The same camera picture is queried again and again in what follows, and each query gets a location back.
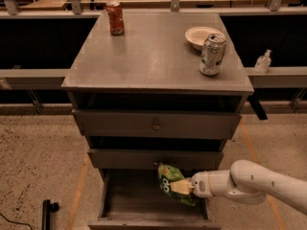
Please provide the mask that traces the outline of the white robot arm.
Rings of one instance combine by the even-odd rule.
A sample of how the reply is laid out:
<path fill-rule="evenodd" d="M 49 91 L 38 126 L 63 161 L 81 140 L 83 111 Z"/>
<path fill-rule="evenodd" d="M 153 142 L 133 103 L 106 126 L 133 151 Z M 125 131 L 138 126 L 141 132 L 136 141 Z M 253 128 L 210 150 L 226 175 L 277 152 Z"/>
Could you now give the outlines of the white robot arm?
<path fill-rule="evenodd" d="M 234 162 L 229 170 L 197 172 L 170 183 L 176 193 L 199 198 L 222 196 L 243 204 L 258 204 L 266 195 L 307 215 L 307 182 L 271 171 L 247 160 Z"/>

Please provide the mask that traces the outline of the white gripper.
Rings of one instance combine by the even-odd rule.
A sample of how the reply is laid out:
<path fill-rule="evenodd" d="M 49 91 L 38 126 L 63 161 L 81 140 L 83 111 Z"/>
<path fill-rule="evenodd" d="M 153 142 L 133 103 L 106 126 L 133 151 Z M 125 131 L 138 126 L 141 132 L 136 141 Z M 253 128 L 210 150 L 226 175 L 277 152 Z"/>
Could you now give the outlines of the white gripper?
<path fill-rule="evenodd" d="M 209 173 L 197 172 L 192 177 L 181 179 L 170 184 L 173 192 L 189 195 L 193 192 L 200 198 L 210 198 L 213 196 L 209 186 Z"/>

